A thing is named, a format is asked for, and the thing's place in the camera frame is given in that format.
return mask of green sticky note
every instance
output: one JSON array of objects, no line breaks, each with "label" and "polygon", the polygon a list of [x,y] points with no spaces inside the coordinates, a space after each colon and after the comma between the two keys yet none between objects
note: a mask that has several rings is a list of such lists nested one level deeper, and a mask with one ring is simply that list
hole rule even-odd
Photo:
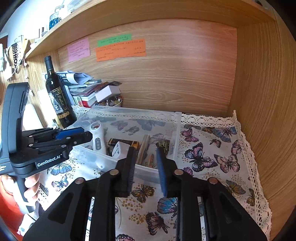
[{"label": "green sticky note", "polygon": [[118,35],[118,36],[114,36],[111,38],[99,40],[98,47],[102,47],[102,46],[105,46],[108,44],[114,44],[114,43],[119,43],[119,42],[123,42],[123,41],[128,41],[128,40],[131,40],[131,34]]}]

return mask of white wall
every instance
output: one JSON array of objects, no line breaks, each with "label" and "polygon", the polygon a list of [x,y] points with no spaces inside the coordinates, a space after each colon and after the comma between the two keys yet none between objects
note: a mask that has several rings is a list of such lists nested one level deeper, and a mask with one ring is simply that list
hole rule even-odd
[{"label": "white wall", "polygon": [[[37,38],[41,27],[48,29],[50,15],[62,2],[63,0],[26,0],[12,14],[0,34],[8,33],[8,46],[11,46],[20,35],[24,35],[27,39]],[[62,18],[69,14],[67,11],[69,2],[71,0],[64,2],[65,7],[60,12]]]}]

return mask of white box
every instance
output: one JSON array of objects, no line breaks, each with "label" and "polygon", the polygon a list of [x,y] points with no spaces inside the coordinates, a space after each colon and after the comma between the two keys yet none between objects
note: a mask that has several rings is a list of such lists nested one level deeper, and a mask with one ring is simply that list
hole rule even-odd
[{"label": "white box", "polygon": [[116,159],[124,159],[128,155],[128,149],[130,148],[129,144],[123,143],[123,142],[117,142],[113,151],[112,151],[112,157]]},{"label": "white box", "polygon": [[108,85],[104,89],[96,93],[96,100],[97,102],[102,102],[104,100],[109,99],[112,96],[119,94],[121,94],[121,92],[117,86]]}]

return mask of orange sticky note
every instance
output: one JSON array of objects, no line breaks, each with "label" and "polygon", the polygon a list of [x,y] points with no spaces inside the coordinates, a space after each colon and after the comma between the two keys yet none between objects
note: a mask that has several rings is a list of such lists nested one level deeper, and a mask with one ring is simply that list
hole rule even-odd
[{"label": "orange sticky note", "polygon": [[146,56],[144,39],[129,40],[96,48],[97,62],[133,56]]}]

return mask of pink sticky note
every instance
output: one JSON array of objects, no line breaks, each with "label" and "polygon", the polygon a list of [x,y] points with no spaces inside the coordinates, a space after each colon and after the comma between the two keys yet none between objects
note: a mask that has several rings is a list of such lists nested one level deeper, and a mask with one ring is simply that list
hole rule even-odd
[{"label": "pink sticky note", "polygon": [[82,39],[68,46],[69,63],[90,56],[89,39]]}]

